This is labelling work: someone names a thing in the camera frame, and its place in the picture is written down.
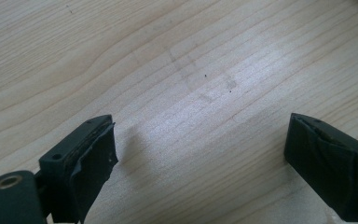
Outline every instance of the metal ring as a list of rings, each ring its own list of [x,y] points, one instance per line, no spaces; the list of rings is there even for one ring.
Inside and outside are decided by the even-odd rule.
[[[20,175],[10,175],[0,180],[0,189],[11,188],[22,181]]]

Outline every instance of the circular hole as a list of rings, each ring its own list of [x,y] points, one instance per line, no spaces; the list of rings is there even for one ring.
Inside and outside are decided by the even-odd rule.
[[[10,175],[0,180],[0,189],[8,189],[11,188],[22,180],[22,176],[20,175]]]
[[[61,154],[54,154],[52,158],[53,160],[59,160],[61,157],[62,157]]]

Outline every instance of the black plastic part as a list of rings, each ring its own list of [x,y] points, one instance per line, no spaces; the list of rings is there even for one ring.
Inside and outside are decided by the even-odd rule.
[[[0,224],[2,223],[46,223],[33,173],[17,171],[0,176]]]
[[[292,114],[284,156],[345,221],[358,222],[358,141],[311,117]]]
[[[0,224],[84,222],[117,163],[110,115],[89,119],[40,158],[40,171],[0,176]]]
[[[113,128],[110,115],[90,119],[40,158],[38,183],[48,186],[43,204],[54,222],[84,222],[117,163]]]

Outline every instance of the wooden table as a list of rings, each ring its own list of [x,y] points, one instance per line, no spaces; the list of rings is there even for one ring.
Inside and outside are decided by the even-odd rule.
[[[358,139],[358,0],[0,1],[0,175],[112,114],[86,223],[341,223],[292,112]]]

